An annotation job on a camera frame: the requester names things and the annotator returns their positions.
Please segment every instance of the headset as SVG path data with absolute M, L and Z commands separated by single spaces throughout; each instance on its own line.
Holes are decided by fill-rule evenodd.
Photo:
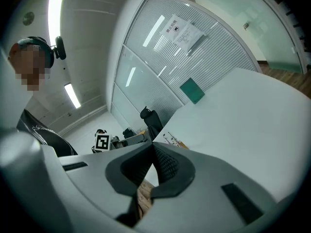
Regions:
M 64 47 L 63 38 L 58 36 L 55 38 L 56 45 L 49 46 L 47 41 L 39 36 L 29 36 L 25 39 L 18 41 L 19 47 L 21 49 L 27 47 L 28 45 L 38 46 L 44 51 L 47 60 L 47 68 L 51 68 L 54 64 L 54 54 L 56 58 L 61 60 L 66 59 L 66 51 Z

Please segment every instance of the green square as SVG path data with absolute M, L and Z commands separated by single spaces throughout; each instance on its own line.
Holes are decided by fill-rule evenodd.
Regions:
M 187 97 L 196 104 L 200 99 L 204 96 L 204 92 L 201 88 L 193 81 L 192 78 L 189 78 L 186 82 L 184 82 L 180 89 L 187 95 Z

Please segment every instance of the ceiling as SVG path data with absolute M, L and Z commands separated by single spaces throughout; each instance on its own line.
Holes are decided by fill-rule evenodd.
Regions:
M 61 36 L 67 58 L 55 60 L 44 85 L 34 92 L 26 106 L 37 119 L 56 132 L 94 110 L 105 110 L 105 66 L 118 12 L 125 0 L 63 0 L 60 20 Z M 11 19 L 4 49 L 21 38 L 41 36 L 49 43 L 49 0 L 24 0 Z M 33 23 L 22 23 L 24 14 L 35 14 Z M 75 109 L 64 85 L 72 83 L 81 107 Z

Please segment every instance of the paper sign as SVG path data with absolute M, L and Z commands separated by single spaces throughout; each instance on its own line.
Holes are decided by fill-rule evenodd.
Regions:
M 204 35 L 204 32 L 176 15 L 172 15 L 160 34 L 169 38 L 183 51 L 188 52 L 191 47 Z
M 165 24 L 160 34 L 169 38 L 171 41 L 174 41 L 187 24 L 188 22 L 184 19 L 176 15 L 172 15 L 169 21 Z
M 110 150 L 111 136 L 108 134 L 96 134 L 94 149 L 99 151 Z

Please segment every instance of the desk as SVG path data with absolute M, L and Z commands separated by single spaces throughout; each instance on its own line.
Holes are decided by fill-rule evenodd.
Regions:
M 276 79 L 236 68 L 197 103 L 178 109 L 170 132 L 190 150 L 227 161 L 280 201 L 309 164 L 311 100 Z M 146 179 L 157 183 L 151 168 Z

